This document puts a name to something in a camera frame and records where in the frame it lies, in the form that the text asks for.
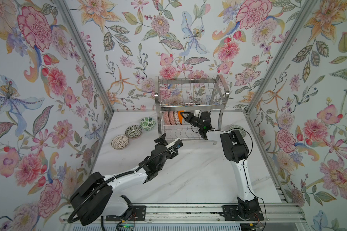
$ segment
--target ceramic bowl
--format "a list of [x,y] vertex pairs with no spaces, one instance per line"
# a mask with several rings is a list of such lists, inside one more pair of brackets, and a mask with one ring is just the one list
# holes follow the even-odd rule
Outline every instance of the ceramic bowl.
[[130,139],[138,138],[141,135],[141,127],[139,125],[131,125],[125,131],[125,135]]
[[111,144],[114,149],[123,149],[128,145],[128,137],[125,135],[116,136],[113,138]]
[[145,117],[140,121],[140,127],[145,131],[150,131],[155,126],[155,120],[152,117]]

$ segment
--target pink peony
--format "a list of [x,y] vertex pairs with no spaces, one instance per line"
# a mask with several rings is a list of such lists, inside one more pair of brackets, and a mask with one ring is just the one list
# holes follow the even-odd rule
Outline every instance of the pink peony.
[[165,65],[171,65],[172,61],[173,61],[173,57],[169,56],[168,54],[161,54],[161,61],[159,62],[161,64],[161,66],[165,66]]
[[239,45],[236,42],[225,43],[219,51],[218,58],[221,61],[231,60],[239,53]]
[[305,135],[312,141],[322,141],[328,136],[328,128],[318,119],[308,119],[303,128]]
[[176,75],[176,68],[173,66],[164,66],[159,74],[163,77],[163,79],[171,80]]
[[42,52],[49,49],[51,30],[46,17],[32,6],[22,7],[22,14],[17,17],[18,26],[27,43],[34,48],[37,46]]
[[337,114],[337,109],[335,108],[334,104],[331,104],[324,108],[324,110],[321,110],[318,114],[316,114],[316,116],[326,124],[334,124],[339,122]]
[[21,161],[19,161],[19,170],[15,171],[17,185],[24,187],[27,183],[32,184],[40,175],[41,167],[42,163],[40,156],[32,153],[28,156],[24,156]]
[[296,149],[294,144],[296,139],[293,137],[293,134],[287,130],[281,129],[276,134],[279,147],[287,153],[291,153]]
[[240,22],[240,28],[255,27],[266,19],[271,8],[269,0],[246,0],[236,15],[235,22]]
[[222,73],[227,74],[230,71],[230,68],[233,66],[233,61],[225,61],[218,68],[218,71],[222,71]]
[[58,206],[62,193],[62,183],[54,179],[53,183],[46,184],[38,201],[38,215],[47,218]]
[[338,189],[340,196],[347,199],[347,168],[343,169],[344,162],[342,159],[328,160],[328,165],[321,163],[320,172],[324,173],[323,187],[332,190],[334,195],[338,195]]
[[72,124],[68,123],[68,119],[63,122],[58,121],[58,126],[54,126],[52,141],[53,144],[58,144],[58,148],[64,148],[64,144],[73,141]]
[[15,148],[9,149],[7,153],[0,154],[0,174],[10,177],[14,173],[18,160],[19,155]]
[[58,68],[51,69],[48,74],[48,85],[54,94],[63,95],[67,87],[63,71],[59,71]]

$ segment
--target metal bar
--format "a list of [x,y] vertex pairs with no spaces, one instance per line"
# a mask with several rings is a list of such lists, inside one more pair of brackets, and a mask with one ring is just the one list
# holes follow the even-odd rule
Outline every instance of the metal bar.
[[309,18],[308,14],[311,12],[311,10],[313,9],[316,3],[317,3],[317,0],[308,0],[308,1],[305,1],[305,3],[303,4],[296,20],[294,21],[292,27],[289,30],[289,35],[284,39],[282,46],[280,47],[278,53],[275,55],[274,61],[270,65],[270,69],[266,72],[266,75],[264,79],[262,80],[258,90],[253,96],[249,105],[247,106],[246,111],[248,114],[250,114],[250,112],[255,108],[256,104],[260,100],[268,83],[275,75],[275,72],[278,70],[279,65],[282,63],[284,56],[289,51],[293,41],[297,37],[298,32],[301,30],[305,19]]

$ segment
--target pink flower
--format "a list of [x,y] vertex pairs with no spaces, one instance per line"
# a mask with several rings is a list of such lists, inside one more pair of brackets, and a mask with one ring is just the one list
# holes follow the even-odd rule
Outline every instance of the pink flower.
[[239,53],[239,45],[236,42],[225,43],[219,51],[218,58],[221,61],[231,60]]
[[185,71],[187,70],[190,70],[190,69],[193,69],[193,67],[189,67],[189,64],[181,64],[181,67],[180,66],[177,66],[177,68],[179,69],[178,72],[183,72],[185,74]]
[[68,119],[63,122],[58,121],[57,124],[58,126],[53,127],[55,132],[53,132],[52,142],[53,144],[58,144],[58,148],[64,148],[65,143],[73,141],[72,124],[68,123]]
[[81,95],[91,103],[93,100],[93,81],[91,80],[91,77],[89,76],[87,80],[82,80],[81,84],[83,88]]
[[18,160],[19,155],[15,148],[9,149],[7,153],[0,154],[0,174],[10,177],[14,173]]
[[19,170],[15,171],[17,185],[24,187],[26,184],[35,182],[38,175],[40,175],[41,167],[42,163],[39,155],[30,153],[28,156],[24,156],[19,161]]
[[233,61],[225,61],[217,68],[218,71],[222,71],[222,73],[227,74],[230,71],[230,68],[233,66]]
[[51,69],[48,74],[48,85],[54,94],[63,95],[67,86],[63,71],[59,71],[58,68]]
[[296,139],[293,137],[292,133],[288,132],[287,130],[281,129],[280,131],[278,131],[276,136],[278,145],[283,151],[291,153],[296,149],[296,147],[294,146]]
[[54,179],[53,183],[45,185],[37,204],[38,215],[47,218],[56,209],[61,199],[62,189],[62,183],[58,179]]
[[246,0],[236,15],[240,28],[249,29],[260,24],[271,11],[272,3],[269,0]]
[[246,85],[247,83],[251,82],[258,76],[260,76],[260,74],[261,74],[260,71],[254,71],[250,68],[246,68],[242,73],[238,73],[235,75],[235,78],[237,80],[235,82],[235,85],[236,86]]
[[303,128],[305,135],[312,141],[322,141],[328,136],[328,128],[318,119],[308,119]]
[[337,114],[337,109],[335,108],[334,104],[331,104],[324,108],[324,110],[321,110],[318,114],[316,114],[316,116],[326,124],[334,124],[339,122]]
[[37,143],[37,145],[31,147],[31,151],[38,148],[38,152],[40,153],[42,151],[42,147],[46,147],[48,144],[45,143],[45,141],[52,136],[52,133],[48,134],[48,130],[45,129],[44,135],[42,135],[42,131],[39,131],[38,137],[40,139],[37,139],[36,137],[32,139],[33,142]]
[[161,54],[161,61],[159,63],[161,64],[161,66],[171,65],[173,59],[174,58],[171,57],[170,55],[162,53]]
[[22,7],[22,14],[18,15],[18,26],[27,43],[34,48],[37,46],[42,52],[49,49],[51,30],[46,17],[32,6]]
[[344,143],[344,140],[340,139],[337,141],[337,143],[334,142],[334,136],[330,136],[330,142],[328,142],[326,139],[323,139],[327,146],[331,147],[329,149],[329,152],[332,153],[333,151],[336,152],[337,156],[342,159],[342,156],[347,159],[347,154],[345,154],[343,151],[347,151],[347,147],[339,147]]
[[64,99],[65,99],[65,104],[67,104],[67,106],[70,108],[71,108],[71,104],[74,104],[75,102],[77,102],[76,96],[73,94],[73,90],[70,86],[67,87],[67,90],[64,93]]
[[338,189],[340,196],[347,199],[347,168],[343,169],[344,162],[339,159],[338,162],[335,160],[328,160],[328,165],[321,163],[320,172],[324,173],[323,187],[332,190],[334,195],[338,195]]
[[163,77],[163,79],[171,80],[176,75],[176,69],[173,66],[164,66],[160,70],[159,74]]

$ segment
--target painted flower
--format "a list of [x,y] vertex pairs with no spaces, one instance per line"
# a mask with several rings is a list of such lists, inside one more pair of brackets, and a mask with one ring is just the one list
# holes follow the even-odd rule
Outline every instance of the painted flower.
[[328,165],[321,163],[320,172],[324,173],[323,187],[332,190],[334,195],[338,195],[338,189],[340,196],[347,199],[347,168],[343,169],[344,162],[342,159],[328,160]]
[[261,43],[271,37],[274,33],[276,27],[278,26],[278,22],[273,18],[266,19],[255,28],[253,28],[253,36],[252,43],[258,44]]
[[12,231],[32,230],[37,223],[37,216],[37,202],[22,204],[14,212],[13,222],[11,223]]
[[236,86],[242,86],[246,85],[247,83],[251,82],[252,80],[256,79],[258,76],[260,76],[260,71],[254,71],[253,69],[246,68],[242,73],[238,73],[235,75],[235,85]]
[[176,68],[173,66],[164,66],[162,69],[159,71],[160,76],[163,77],[165,80],[171,80],[175,77],[176,75]]
[[335,151],[340,159],[342,159],[342,157],[347,159],[347,154],[344,153],[344,151],[347,151],[347,147],[339,147],[344,143],[344,140],[340,139],[337,141],[337,143],[335,143],[334,138],[334,136],[330,136],[330,142],[323,139],[325,144],[330,147],[329,152],[332,153]]
[[19,160],[18,152],[15,148],[9,149],[8,152],[0,154],[0,174],[6,178],[14,173]]
[[78,0],[82,5],[78,10],[81,11],[81,22],[84,25],[87,22],[94,21],[104,33],[105,22],[123,21],[115,13],[113,8],[117,5],[109,0]]
[[64,144],[73,141],[73,130],[72,124],[68,123],[68,119],[57,122],[58,126],[53,127],[55,132],[53,132],[52,142],[53,144],[58,144],[58,149],[64,148]]
[[294,122],[294,116],[292,116],[289,113],[284,112],[278,117],[279,127],[284,130],[289,131],[291,129],[293,122]]
[[52,68],[48,73],[48,85],[54,94],[58,96],[63,95],[67,87],[63,71],[60,71],[58,68]]
[[81,95],[91,103],[93,100],[93,81],[91,80],[91,77],[89,76],[86,80],[82,80],[81,84],[83,88]]
[[328,128],[318,119],[308,119],[304,125],[303,131],[306,137],[312,141],[322,141],[328,136]]
[[325,38],[336,41],[336,27],[347,21],[345,11],[347,10],[347,0],[323,0],[320,2],[320,9],[312,14],[305,27],[312,27],[308,43],[319,34]]
[[54,26],[51,30],[51,43],[60,55],[67,59],[69,53],[68,40],[65,37],[63,30],[57,26]]
[[233,61],[225,61],[217,68],[218,71],[227,74],[230,71],[230,68],[233,66]]
[[161,66],[171,65],[173,59],[174,58],[171,57],[171,55],[162,53],[161,54],[161,61],[159,63],[160,63]]
[[35,182],[36,178],[40,175],[42,163],[41,158],[37,154],[28,154],[24,156],[18,164],[18,170],[15,171],[15,178],[17,185],[25,187],[27,184]]
[[240,22],[240,28],[255,27],[266,19],[271,8],[269,0],[246,0],[236,15],[235,22]]
[[47,218],[58,206],[62,193],[62,183],[54,179],[51,184],[46,184],[38,201],[38,215]]
[[167,32],[170,30],[170,24],[168,24],[167,19],[160,15],[153,18],[151,26],[153,30],[160,36],[167,34]]
[[24,109],[35,110],[41,107],[44,98],[37,99],[29,97],[27,99],[18,99],[19,93],[15,82],[5,76],[1,76],[0,81],[0,114],[3,112],[13,113],[18,120],[18,126],[15,130],[15,136],[20,136],[27,128],[27,122],[22,116]]
[[51,30],[46,17],[32,6],[22,7],[22,14],[18,15],[18,26],[27,43],[44,51],[51,43]]
[[237,54],[239,54],[239,45],[236,42],[225,43],[218,53],[218,58],[221,61],[232,60]]
[[321,119],[322,122],[326,124],[334,124],[339,122],[339,118],[337,117],[338,111],[335,108],[334,104],[331,104],[321,110],[316,114],[317,118]]
[[32,139],[32,141],[37,143],[37,145],[32,146],[31,147],[31,151],[33,151],[33,150],[38,148],[38,153],[40,153],[42,151],[42,148],[46,147],[48,145],[47,143],[45,143],[45,141],[52,135],[53,135],[52,133],[48,134],[48,130],[47,129],[45,129],[44,134],[42,134],[42,131],[39,131],[38,132],[38,137],[40,139],[37,139],[36,137]]
[[295,163],[293,158],[283,151],[278,152],[277,161],[279,163],[280,168],[291,172],[295,169]]
[[293,134],[288,132],[287,130],[281,129],[276,134],[278,145],[281,149],[283,149],[287,153],[291,153],[296,149],[294,144],[296,143],[296,139],[293,137]]

